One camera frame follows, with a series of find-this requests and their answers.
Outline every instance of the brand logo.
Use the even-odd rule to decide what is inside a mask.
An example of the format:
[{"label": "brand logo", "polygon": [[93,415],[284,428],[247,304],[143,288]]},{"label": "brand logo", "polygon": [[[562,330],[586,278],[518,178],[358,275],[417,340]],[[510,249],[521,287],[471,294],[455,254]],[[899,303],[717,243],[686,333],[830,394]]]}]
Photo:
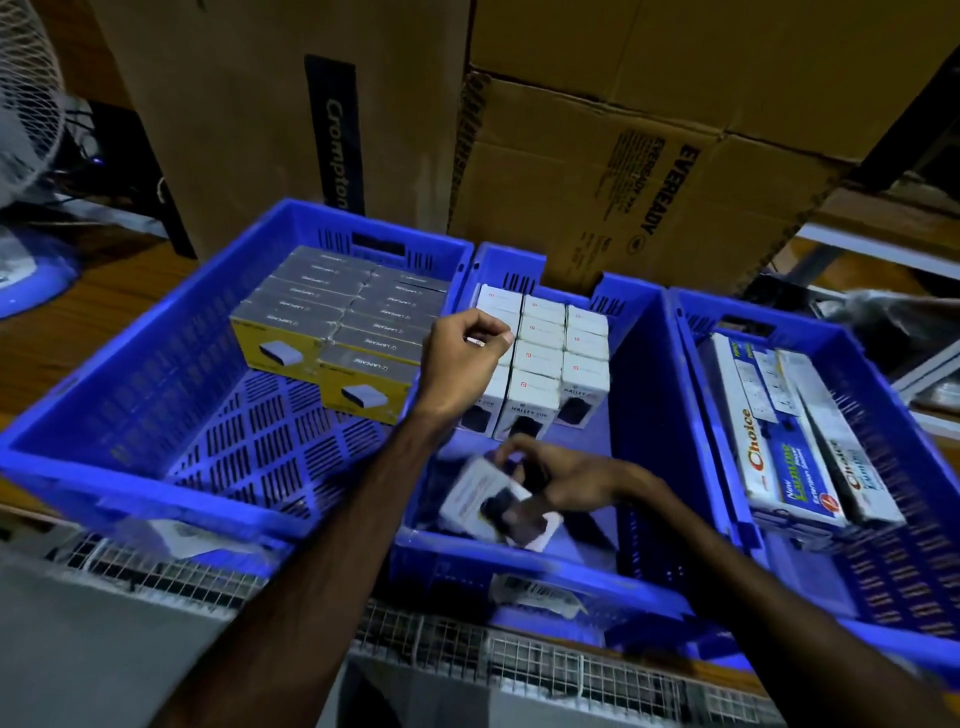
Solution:
[{"label": "brand logo", "polygon": [[667,210],[673,204],[677,193],[680,192],[680,188],[684,182],[686,182],[686,176],[690,174],[690,170],[693,169],[693,163],[699,156],[700,150],[696,147],[685,144],[681,148],[680,155],[673,162],[673,169],[666,173],[666,178],[660,186],[660,191],[654,196],[654,201],[649,209],[647,209],[647,214],[643,216],[643,225],[640,227],[646,231],[648,235],[652,235],[657,231],[660,222],[663,220],[663,215],[666,214]]},{"label": "brand logo", "polygon": [[750,438],[750,445],[747,447],[747,460],[753,466],[755,471],[763,472],[763,455],[760,454],[760,443],[756,440],[756,428],[754,427],[754,417],[749,409],[743,410],[743,427],[747,430],[747,437]]}]

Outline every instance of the left hand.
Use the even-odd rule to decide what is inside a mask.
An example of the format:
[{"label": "left hand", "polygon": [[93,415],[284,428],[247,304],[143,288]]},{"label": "left hand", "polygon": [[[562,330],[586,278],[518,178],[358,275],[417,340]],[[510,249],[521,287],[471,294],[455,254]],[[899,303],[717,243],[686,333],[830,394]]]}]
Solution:
[{"label": "left hand", "polygon": [[[471,344],[466,336],[486,345]],[[420,389],[412,413],[454,424],[483,396],[497,361],[513,342],[510,327],[477,308],[437,319],[423,342]]]}]

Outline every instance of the power bank box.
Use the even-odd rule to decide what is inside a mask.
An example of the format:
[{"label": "power bank box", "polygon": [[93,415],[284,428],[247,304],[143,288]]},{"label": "power bank box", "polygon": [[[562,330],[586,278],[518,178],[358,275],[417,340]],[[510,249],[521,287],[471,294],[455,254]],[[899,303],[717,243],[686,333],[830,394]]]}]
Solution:
[{"label": "power bank box", "polygon": [[520,328],[516,332],[516,338],[547,349],[564,349],[564,327],[525,314],[520,316]]},{"label": "power bank box", "polygon": [[714,391],[726,404],[728,432],[757,525],[808,546],[828,543],[848,522],[819,450],[807,442],[809,423],[802,412],[796,414],[788,383],[776,368],[771,371],[774,353],[720,333],[712,334],[702,352],[709,354],[705,361],[719,383]]},{"label": "power bank box", "polygon": [[406,326],[393,321],[375,319],[356,311],[346,311],[340,320],[340,325],[349,328],[359,328],[361,331],[378,333],[399,341],[409,341],[411,344],[423,344],[423,340],[430,334],[429,328]]},{"label": "power bank box", "polygon": [[557,423],[586,427],[610,393],[610,365],[606,361],[564,352]]},{"label": "power bank box", "polygon": [[356,349],[359,352],[376,353],[388,359],[405,361],[408,364],[420,365],[420,356],[423,346],[409,341],[391,339],[377,333],[362,331],[359,328],[350,328],[340,325],[330,341],[344,347]]},{"label": "power bank box", "polygon": [[610,361],[610,345],[606,336],[568,328],[564,334],[564,349],[591,359]]},{"label": "power bank box", "polygon": [[529,341],[514,342],[514,369],[540,376],[559,379],[564,369],[564,353],[557,349],[531,344]]},{"label": "power bank box", "polygon": [[349,310],[362,313],[365,316],[373,316],[375,319],[392,321],[395,324],[406,327],[430,328],[437,318],[436,316],[420,313],[415,308],[400,306],[396,303],[370,301],[359,298],[353,299]]},{"label": "power bank box", "polygon": [[293,252],[287,255],[287,260],[303,260],[308,263],[314,263],[328,267],[333,271],[345,272],[347,270],[371,272],[377,267],[376,263],[364,260],[363,258],[353,257],[352,255],[337,255],[329,251],[323,251],[320,248],[310,248],[306,245],[297,246]]},{"label": "power bank box", "polygon": [[535,319],[543,319],[557,326],[566,324],[566,306],[562,303],[539,299],[536,296],[526,295],[523,297],[524,316],[530,316]]},{"label": "power bank box", "polygon": [[577,308],[575,305],[566,307],[566,327],[595,333],[597,336],[610,335],[610,325],[607,323],[606,316],[602,313],[587,311],[584,308]]},{"label": "power bank box", "polygon": [[477,457],[464,466],[441,505],[440,526],[481,541],[543,551],[564,520],[559,513],[546,513],[536,523],[508,525],[503,519],[515,503],[529,497],[529,491],[492,462]]},{"label": "power bank box", "polygon": [[542,440],[559,409],[560,382],[557,379],[513,369],[507,387],[507,401],[503,404],[493,438],[506,440],[522,433]]},{"label": "power bank box", "polygon": [[494,288],[484,283],[480,286],[480,293],[477,295],[474,305],[484,311],[487,309],[483,308],[482,305],[492,305],[494,308],[504,311],[519,313],[522,304],[523,294],[516,291],[505,291],[503,288]]},{"label": "power bank box", "polygon": [[806,354],[777,350],[780,368],[797,390],[816,443],[847,516],[858,526],[886,530],[906,519]]},{"label": "power bank box", "polygon": [[317,357],[341,313],[261,294],[241,302],[230,314],[230,325],[251,368],[319,383]]},{"label": "power bank box", "polygon": [[419,367],[330,344],[320,352],[320,398],[324,407],[395,425]]},{"label": "power bank box", "polygon": [[497,367],[483,397],[472,405],[464,416],[460,418],[460,428],[471,432],[481,432],[487,437],[493,436],[493,428],[503,409],[503,401],[507,397],[507,384],[510,381],[510,369]]}]

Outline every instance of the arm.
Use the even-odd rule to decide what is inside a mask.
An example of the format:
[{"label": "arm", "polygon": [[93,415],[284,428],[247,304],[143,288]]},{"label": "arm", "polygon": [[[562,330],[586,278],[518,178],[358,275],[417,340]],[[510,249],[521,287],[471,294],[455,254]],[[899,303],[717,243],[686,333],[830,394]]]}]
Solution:
[{"label": "arm", "polygon": [[831,615],[784,587],[632,463],[518,436],[495,456],[523,452],[552,479],[505,520],[594,510],[618,499],[665,526],[694,569],[691,603],[733,633],[790,725],[956,726],[940,696],[858,640]]},{"label": "arm", "polygon": [[[487,341],[480,348],[469,334]],[[476,309],[438,320],[417,401],[348,500],[228,625],[155,728],[316,725],[420,471],[483,394],[513,336]]]}]

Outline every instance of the barcode label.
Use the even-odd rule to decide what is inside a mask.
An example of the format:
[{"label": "barcode label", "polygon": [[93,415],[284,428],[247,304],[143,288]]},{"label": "barcode label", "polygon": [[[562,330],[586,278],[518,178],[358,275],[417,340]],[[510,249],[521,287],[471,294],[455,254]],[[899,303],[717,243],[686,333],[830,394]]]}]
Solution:
[{"label": "barcode label", "polygon": [[773,404],[767,397],[767,390],[756,373],[756,367],[742,359],[735,359],[734,363],[740,375],[740,383],[743,384],[743,394],[747,396],[747,403],[750,404],[754,417],[758,420],[766,420],[768,423],[778,422],[777,413],[774,412]]},{"label": "barcode label", "polygon": [[763,377],[763,383],[767,385],[767,393],[773,401],[774,408],[788,415],[800,417],[797,405],[790,397],[790,390],[783,378],[783,372],[780,371],[777,356],[771,352],[758,352],[756,349],[754,349],[754,356],[760,369],[760,376]]},{"label": "barcode label", "polygon": [[520,604],[545,609],[564,619],[573,619],[580,612],[587,613],[584,603],[573,592],[512,574],[493,577],[490,599],[496,604]]}]

